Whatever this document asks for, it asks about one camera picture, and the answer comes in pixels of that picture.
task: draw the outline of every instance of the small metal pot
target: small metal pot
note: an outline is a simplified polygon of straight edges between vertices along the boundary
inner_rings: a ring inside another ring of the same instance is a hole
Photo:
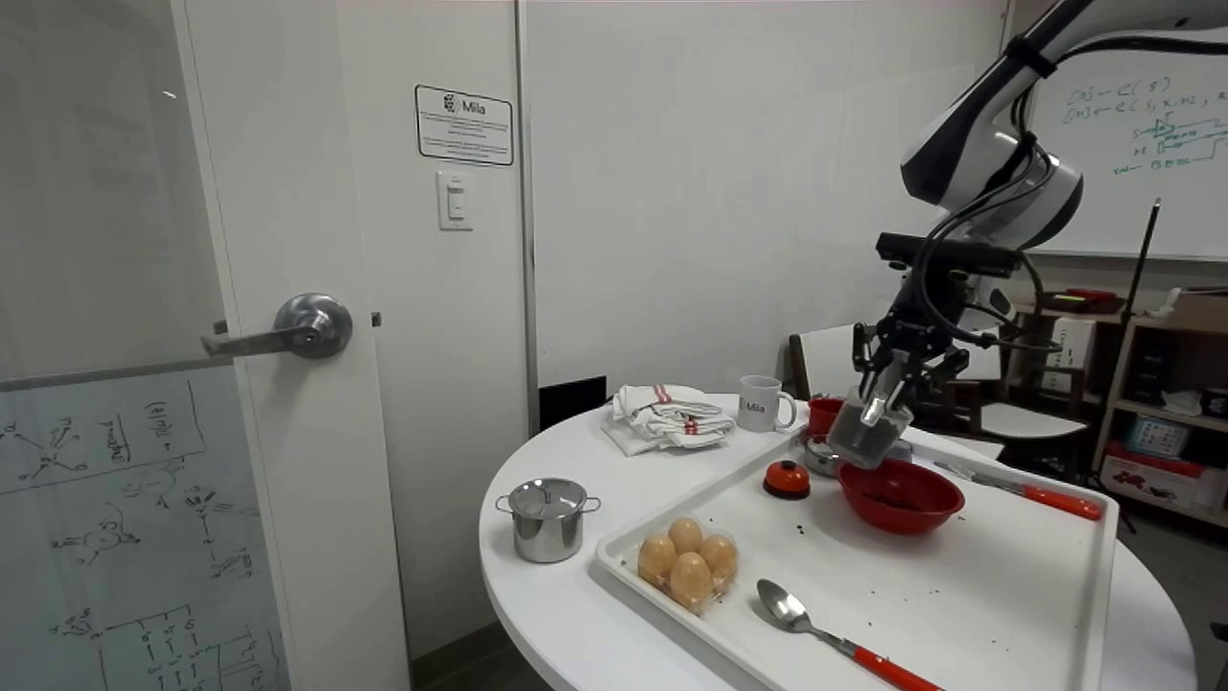
[[[537,475],[500,494],[496,507],[511,513],[512,553],[534,565],[556,565],[579,553],[583,513],[597,511],[602,501],[559,475]]]

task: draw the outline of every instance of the napkin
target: napkin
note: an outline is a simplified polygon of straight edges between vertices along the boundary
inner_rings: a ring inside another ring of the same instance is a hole
[[[717,408],[707,392],[679,384],[619,387],[607,417],[611,442],[629,456],[722,444],[730,426],[734,410]]]

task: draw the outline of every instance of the floor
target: floor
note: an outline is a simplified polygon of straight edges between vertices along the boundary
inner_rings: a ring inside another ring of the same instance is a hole
[[[1198,648],[1198,691],[1228,691],[1228,681],[1219,682],[1228,640],[1210,634],[1210,621],[1228,621],[1228,538],[1150,511],[1130,513],[1130,522],[1137,534],[1121,531],[1121,540],[1179,603]],[[426,691],[546,691],[546,682],[511,645],[496,645],[478,661],[429,681]]]

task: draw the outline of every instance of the sign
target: sign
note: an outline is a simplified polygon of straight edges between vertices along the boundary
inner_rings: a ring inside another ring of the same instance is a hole
[[[413,104],[423,158],[511,165],[511,99],[419,85]]]

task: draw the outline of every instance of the red bowl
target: red bowl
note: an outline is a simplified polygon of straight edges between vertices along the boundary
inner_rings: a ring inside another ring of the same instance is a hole
[[[964,511],[964,492],[910,462],[881,462],[878,470],[840,466],[846,507],[891,534],[927,534]]]

